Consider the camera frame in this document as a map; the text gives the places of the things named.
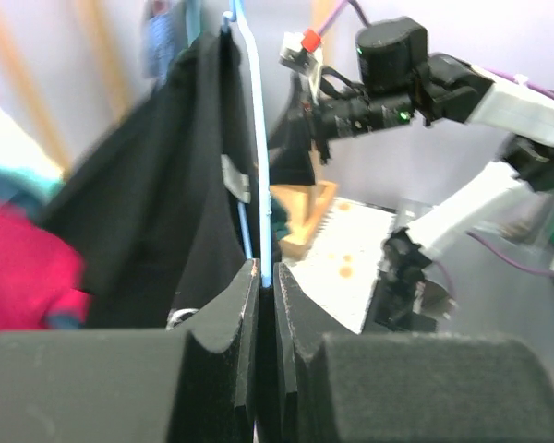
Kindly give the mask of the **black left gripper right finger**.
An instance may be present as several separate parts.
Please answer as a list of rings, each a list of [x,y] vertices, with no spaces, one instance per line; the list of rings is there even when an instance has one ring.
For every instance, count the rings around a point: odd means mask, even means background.
[[[554,442],[554,388],[505,337],[357,335],[273,271],[288,442]]]

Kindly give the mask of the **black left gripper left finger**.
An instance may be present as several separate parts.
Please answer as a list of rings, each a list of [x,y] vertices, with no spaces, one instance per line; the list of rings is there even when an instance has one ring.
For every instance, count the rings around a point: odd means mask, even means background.
[[[0,333],[0,442],[249,442],[259,265],[177,328]]]

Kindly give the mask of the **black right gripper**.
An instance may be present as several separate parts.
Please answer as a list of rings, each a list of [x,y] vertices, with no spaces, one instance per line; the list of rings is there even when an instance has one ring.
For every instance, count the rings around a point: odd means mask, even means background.
[[[414,116],[415,107],[408,94],[370,97],[365,92],[348,92],[342,98],[318,99],[307,110],[322,162],[331,158],[331,141],[409,125]]]

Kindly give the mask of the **light blue wire hanger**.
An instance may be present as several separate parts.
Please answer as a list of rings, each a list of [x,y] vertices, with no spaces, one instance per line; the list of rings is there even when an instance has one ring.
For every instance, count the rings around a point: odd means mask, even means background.
[[[249,62],[253,124],[258,158],[259,180],[259,252],[261,284],[264,289],[272,286],[272,240],[271,240],[271,192],[269,155],[267,148],[264,103],[259,64],[259,52],[252,30],[249,27],[244,10],[244,2],[231,0],[229,9],[223,13],[223,31],[236,23],[244,38]]]

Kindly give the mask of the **black printed t shirt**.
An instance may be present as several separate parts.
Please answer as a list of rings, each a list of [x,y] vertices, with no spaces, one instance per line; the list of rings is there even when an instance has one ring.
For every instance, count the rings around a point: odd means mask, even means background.
[[[39,217],[83,257],[87,327],[161,328],[171,311],[205,306],[244,264],[222,170],[228,156],[257,176],[240,61],[230,35],[201,34]]]

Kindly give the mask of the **magenta t shirt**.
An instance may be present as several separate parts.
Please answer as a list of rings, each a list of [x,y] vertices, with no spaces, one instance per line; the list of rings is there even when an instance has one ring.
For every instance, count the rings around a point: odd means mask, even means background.
[[[80,329],[90,303],[83,270],[71,246],[0,205],[0,331]]]

